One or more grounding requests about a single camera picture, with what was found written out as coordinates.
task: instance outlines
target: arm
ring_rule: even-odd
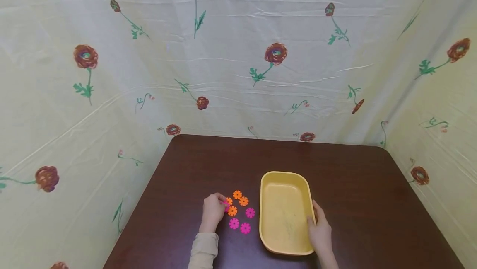
[[[222,194],[211,194],[204,199],[202,222],[190,252],[188,269],[212,269],[218,254],[219,237],[215,233],[217,225],[224,217],[226,200]]]
[[[315,225],[313,219],[310,216],[308,217],[308,237],[318,255],[321,269],[339,269],[335,254],[333,253],[331,226],[326,220],[325,212],[318,206],[315,200],[313,200],[313,209],[317,223]]]

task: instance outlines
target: left hand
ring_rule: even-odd
[[[217,225],[224,217],[226,197],[220,193],[214,193],[204,199],[202,210],[202,223],[199,233],[215,233]]]

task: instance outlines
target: tray rim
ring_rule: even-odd
[[[269,250],[270,252],[273,252],[273,253],[276,253],[276,254],[285,254],[287,256],[308,256],[309,254],[312,254],[314,252],[313,248],[311,248],[311,250],[309,250],[307,252],[303,252],[303,253],[290,253],[290,252],[286,252],[286,251],[273,250],[272,248],[270,248],[267,245],[266,241],[264,240],[263,234],[262,234],[263,180],[269,174],[295,175],[295,176],[298,176],[299,178],[301,178],[302,180],[305,181],[305,184],[306,184],[306,187],[307,187],[307,190],[308,190],[308,197],[310,198],[310,207],[311,207],[311,210],[312,210],[311,214],[312,214],[312,217],[313,217],[313,222],[316,224],[315,212],[314,212],[314,209],[313,209],[313,201],[312,201],[312,198],[311,198],[310,185],[308,184],[308,181],[305,179],[305,177],[303,177],[302,175],[297,174],[295,172],[282,172],[282,171],[266,172],[260,180],[260,221],[258,222],[258,233],[260,234],[260,240],[262,240],[263,246],[265,246],[265,248],[267,248],[267,250]]]

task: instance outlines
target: right hand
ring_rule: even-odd
[[[316,217],[316,225],[313,218],[308,216],[308,237],[315,252],[320,254],[333,254],[333,247],[331,244],[331,226],[325,217],[325,212],[313,200],[313,209]]]

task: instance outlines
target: hand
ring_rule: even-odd
[[[331,226],[328,224],[325,212],[313,200],[313,209],[316,216],[316,225],[313,218],[308,216],[308,237],[316,254],[321,258],[321,255],[333,254],[333,247],[331,244]]]
[[[220,193],[214,193],[204,199],[202,210],[202,223],[199,233],[215,233],[220,220],[224,217],[226,197]]]

